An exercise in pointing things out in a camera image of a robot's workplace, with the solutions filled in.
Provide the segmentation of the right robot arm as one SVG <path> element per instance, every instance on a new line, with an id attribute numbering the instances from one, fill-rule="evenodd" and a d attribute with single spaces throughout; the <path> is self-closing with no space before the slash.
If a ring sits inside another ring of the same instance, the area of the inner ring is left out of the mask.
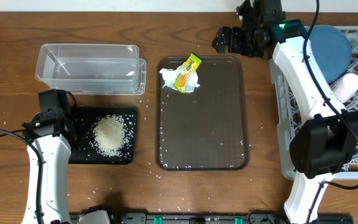
<path id="1" fill-rule="evenodd" d="M 358 146 L 358 112 L 346 110 L 328 86 L 311 50 L 311 31 L 293 19 L 247 29 L 224 26 L 212 41 L 220 54 L 229 51 L 247 57 L 263 57 L 272 47 L 272 60 L 296 99 L 302 126 L 289 146 L 296 172 L 283 206 L 289 223 L 317 219 L 324 186 L 342 187 L 333 178 Z"/>

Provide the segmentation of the yellow green snack wrapper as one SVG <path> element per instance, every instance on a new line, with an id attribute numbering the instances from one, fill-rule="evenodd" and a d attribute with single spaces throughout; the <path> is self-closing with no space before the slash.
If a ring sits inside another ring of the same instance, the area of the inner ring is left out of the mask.
<path id="1" fill-rule="evenodd" d="M 173 86 L 181 93 L 185 92 L 185 87 L 196 73 L 196 70 L 202 63 L 202 60 L 194 54 L 191 54 L 188 59 L 178 69 L 177 77 Z"/>

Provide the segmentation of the dark blue plate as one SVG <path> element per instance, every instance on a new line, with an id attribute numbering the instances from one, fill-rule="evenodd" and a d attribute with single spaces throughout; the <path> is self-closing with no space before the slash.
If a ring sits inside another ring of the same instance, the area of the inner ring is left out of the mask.
<path id="1" fill-rule="evenodd" d="M 351 63 L 351 45 L 339 29 L 329 25 L 313 27 L 309 38 L 312 53 L 327 83 L 342 77 Z"/>

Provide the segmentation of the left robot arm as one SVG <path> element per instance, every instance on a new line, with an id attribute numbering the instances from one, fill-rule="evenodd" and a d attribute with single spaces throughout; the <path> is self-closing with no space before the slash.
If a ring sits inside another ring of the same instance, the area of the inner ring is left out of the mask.
<path id="1" fill-rule="evenodd" d="M 29 189 L 22 223 L 71 223 L 67 169 L 76 140 L 73 121 L 64 115 L 37 113 L 24 123 L 29 143 Z"/>

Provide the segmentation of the pink cup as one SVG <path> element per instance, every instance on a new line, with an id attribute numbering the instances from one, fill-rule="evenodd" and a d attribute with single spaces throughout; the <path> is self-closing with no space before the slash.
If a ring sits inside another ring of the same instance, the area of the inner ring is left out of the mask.
<path id="1" fill-rule="evenodd" d="M 343 75 L 331 85 L 331 89 L 341 103 L 349 101 L 358 91 L 358 75 L 355 73 Z"/>

